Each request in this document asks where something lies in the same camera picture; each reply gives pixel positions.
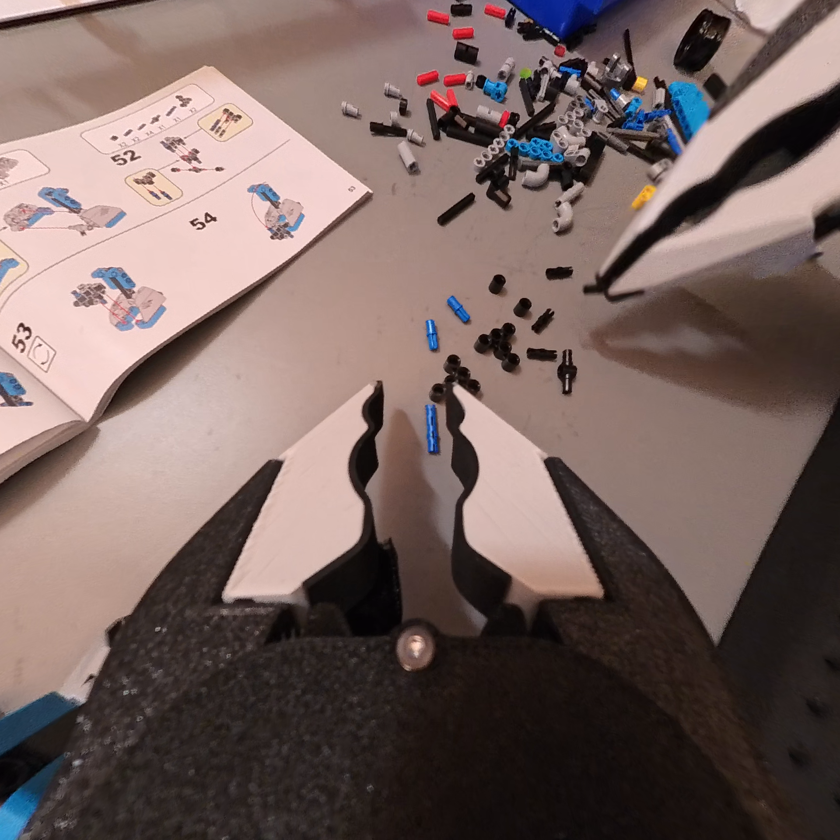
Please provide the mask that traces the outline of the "pile of small brick parts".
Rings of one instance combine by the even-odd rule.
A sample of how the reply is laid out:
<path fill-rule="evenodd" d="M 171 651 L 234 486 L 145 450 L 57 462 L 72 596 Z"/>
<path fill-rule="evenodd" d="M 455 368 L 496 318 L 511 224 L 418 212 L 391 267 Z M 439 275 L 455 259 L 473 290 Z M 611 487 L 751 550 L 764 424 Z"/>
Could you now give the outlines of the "pile of small brick parts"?
<path fill-rule="evenodd" d="M 472 2 L 453 2 L 448 11 L 427 10 L 427 21 L 449 28 L 455 41 L 456 71 L 428 70 L 416 76 L 425 95 L 429 132 L 480 147 L 472 162 L 476 183 L 500 208 L 511 204 L 511 184 L 537 191 L 560 185 L 552 231 L 563 234 L 574 220 L 574 204 L 597 172 L 606 149 L 648 164 L 646 185 L 632 201 L 642 208 L 656 193 L 690 142 L 708 121 L 707 96 L 725 86 L 710 75 L 699 87 L 689 80 L 647 79 L 639 72 L 629 29 L 622 47 L 603 59 L 588 59 L 582 41 L 597 26 L 561 40 L 509 2 L 490 2 L 484 15 L 515 30 L 523 42 L 551 49 L 533 67 L 514 57 L 487 75 L 478 72 L 479 47 L 473 25 L 458 18 L 473 14 Z"/>

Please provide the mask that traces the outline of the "blue black brick frame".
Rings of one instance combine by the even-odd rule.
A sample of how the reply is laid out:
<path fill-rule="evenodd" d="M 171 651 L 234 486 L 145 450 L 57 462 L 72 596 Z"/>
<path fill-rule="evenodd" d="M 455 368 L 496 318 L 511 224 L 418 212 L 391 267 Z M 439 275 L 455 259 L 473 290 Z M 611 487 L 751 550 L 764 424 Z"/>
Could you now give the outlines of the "blue black brick frame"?
<path fill-rule="evenodd" d="M 2 716 L 1 838 L 20 838 L 62 764 L 80 702 L 50 692 Z"/>

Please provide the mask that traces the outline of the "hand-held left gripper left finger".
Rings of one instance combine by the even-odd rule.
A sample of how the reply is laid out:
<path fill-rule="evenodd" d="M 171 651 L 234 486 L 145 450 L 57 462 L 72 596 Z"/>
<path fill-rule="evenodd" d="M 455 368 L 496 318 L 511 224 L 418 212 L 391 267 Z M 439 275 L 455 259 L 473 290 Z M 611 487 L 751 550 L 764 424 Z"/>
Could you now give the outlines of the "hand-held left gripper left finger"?
<path fill-rule="evenodd" d="M 370 383 L 280 456 L 225 603 L 360 603 L 371 592 L 379 544 L 365 488 L 383 405 L 382 383 Z"/>

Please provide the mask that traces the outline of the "grey desk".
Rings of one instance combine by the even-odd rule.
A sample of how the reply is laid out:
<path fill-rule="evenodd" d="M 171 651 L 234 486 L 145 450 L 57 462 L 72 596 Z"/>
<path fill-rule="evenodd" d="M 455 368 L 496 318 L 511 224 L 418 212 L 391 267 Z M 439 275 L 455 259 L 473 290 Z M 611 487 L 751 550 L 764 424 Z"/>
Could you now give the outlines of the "grey desk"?
<path fill-rule="evenodd" d="M 545 52 L 485 2 L 481 70 Z M 718 637 L 838 393 L 838 235 L 784 277 L 669 286 L 611 304 L 585 296 L 634 215 L 646 166 L 607 149 L 566 236 L 556 185 L 520 182 L 501 210 L 475 186 L 466 144 L 434 141 L 410 176 L 370 136 L 403 89 L 427 133 L 417 74 L 456 71 L 450 2 L 154 2 L 2 31 L 2 140 L 63 129 L 214 66 L 372 190 L 372 199 L 276 278 L 145 362 L 99 424 L 2 485 L 2 708 L 57 689 L 163 565 L 269 458 L 381 380 L 375 526 L 392 539 L 405 608 L 473 628 L 448 578 L 459 483 L 451 438 L 428 455 L 424 404 L 442 363 L 469 352 L 484 402 L 562 457 L 656 552 Z M 547 280 L 549 267 L 572 278 Z M 491 278 L 507 279 L 500 295 Z M 455 296 L 470 315 L 448 308 Z M 472 353 L 517 298 L 555 310 L 537 346 L 571 347 L 562 396 L 550 364 L 516 374 Z"/>

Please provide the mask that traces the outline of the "blue plastic bin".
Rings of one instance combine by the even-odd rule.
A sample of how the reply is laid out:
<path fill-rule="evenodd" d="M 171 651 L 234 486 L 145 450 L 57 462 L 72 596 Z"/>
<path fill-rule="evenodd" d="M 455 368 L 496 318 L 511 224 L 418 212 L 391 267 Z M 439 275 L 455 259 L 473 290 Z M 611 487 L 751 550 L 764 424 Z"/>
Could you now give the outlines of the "blue plastic bin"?
<path fill-rule="evenodd" d="M 510 1 L 519 12 L 539 26 L 566 40 L 578 30 L 593 25 L 607 9 L 620 1 Z"/>

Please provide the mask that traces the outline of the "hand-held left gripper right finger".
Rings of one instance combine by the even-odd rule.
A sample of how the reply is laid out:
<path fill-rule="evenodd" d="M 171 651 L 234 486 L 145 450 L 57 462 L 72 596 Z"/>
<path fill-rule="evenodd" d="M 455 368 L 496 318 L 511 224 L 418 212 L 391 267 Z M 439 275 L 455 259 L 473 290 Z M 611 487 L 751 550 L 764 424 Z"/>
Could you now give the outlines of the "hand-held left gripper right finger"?
<path fill-rule="evenodd" d="M 460 385 L 446 400 L 456 504 L 453 578 L 465 599 L 602 599 L 547 454 Z"/>

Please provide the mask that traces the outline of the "instruction booklet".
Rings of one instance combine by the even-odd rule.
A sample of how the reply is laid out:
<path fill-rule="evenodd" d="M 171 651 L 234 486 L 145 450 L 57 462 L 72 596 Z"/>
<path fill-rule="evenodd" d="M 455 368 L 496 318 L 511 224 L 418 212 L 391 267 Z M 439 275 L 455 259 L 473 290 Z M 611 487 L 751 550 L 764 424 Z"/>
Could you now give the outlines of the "instruction booklet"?
<path fill-rule="evenodd" d="M 2 480 L 370 195 L 212 67 L 2 143 Z"/>

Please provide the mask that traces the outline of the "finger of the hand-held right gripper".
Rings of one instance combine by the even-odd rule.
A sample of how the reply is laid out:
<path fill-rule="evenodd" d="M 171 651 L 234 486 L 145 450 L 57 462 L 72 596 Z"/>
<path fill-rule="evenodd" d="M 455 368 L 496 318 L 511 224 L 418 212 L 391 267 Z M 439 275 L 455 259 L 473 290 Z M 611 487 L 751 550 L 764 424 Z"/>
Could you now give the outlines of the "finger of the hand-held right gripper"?
<path fill-rule="evenodd" d="M 599 272 L 661 238 L 702 223 L 734 196 L 823 196 L 815 233 L 838 229 L 838 85 L 752 129 L 732 112 L 698 132 Z"/>
<path fill-rule="evenodd" d="M 616 259 L 583 292 L 618 301 L 684 280 L 780 276 L 817 254 L 823 213 L 823 196 L 734 196 L 702 223 Z"/>

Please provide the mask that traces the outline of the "black brick connector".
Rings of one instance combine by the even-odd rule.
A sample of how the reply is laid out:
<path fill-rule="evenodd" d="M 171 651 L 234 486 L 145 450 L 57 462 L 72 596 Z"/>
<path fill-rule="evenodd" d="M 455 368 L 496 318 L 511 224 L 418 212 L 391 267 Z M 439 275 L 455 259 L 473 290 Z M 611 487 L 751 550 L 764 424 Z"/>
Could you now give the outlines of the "black brick connector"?
<path fill-rule="evenodd" d="M 473 396 L 481 392 L 480 383 L 475 380 L 468 368 L 462 365 L 461 359 L 456 354 L 447 356 L 444 363 L 445 377 L 439 383 L 433 384 L 429 390 L 428 397 L 432 403 L 441 403 L 445 399 L 446 389 L 450 385 L 460 385 Z"/>
<path fill-rule="evenodd" d="M 512 343 L 516 332 L 513 322 L 504 322 L 500 327 L 480 334 L 474 341 L 473 350 L 481 355 L 491 354 L 504 372 L 512 374 L 518 371 L 521 362 Z"/>

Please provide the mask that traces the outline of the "black toy wheel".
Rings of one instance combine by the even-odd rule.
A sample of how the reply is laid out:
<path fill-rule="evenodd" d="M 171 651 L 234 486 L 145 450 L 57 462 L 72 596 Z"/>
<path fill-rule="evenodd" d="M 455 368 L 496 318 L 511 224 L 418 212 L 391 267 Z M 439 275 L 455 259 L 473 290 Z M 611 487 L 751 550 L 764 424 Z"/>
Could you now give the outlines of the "black toy wheel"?
<path fill-rule="evenodd" d="M 673 64 L 685 73 L 697 73 L 718 52 L 731 26 L 731 19 L 709 8 L 703 9 L 684 33 L 675 51 Z"/>

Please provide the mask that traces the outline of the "black perforated pad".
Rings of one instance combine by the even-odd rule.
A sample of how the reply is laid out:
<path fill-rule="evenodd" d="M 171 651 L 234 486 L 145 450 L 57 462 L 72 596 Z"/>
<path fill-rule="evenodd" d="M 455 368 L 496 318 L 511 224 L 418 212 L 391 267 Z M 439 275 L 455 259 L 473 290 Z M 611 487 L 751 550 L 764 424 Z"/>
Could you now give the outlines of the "black perforated pad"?
<path fill-rule="evenodd" d="M 839 838 L 839 405 L 764 545 L 719 651 L 805 838 Z"/>

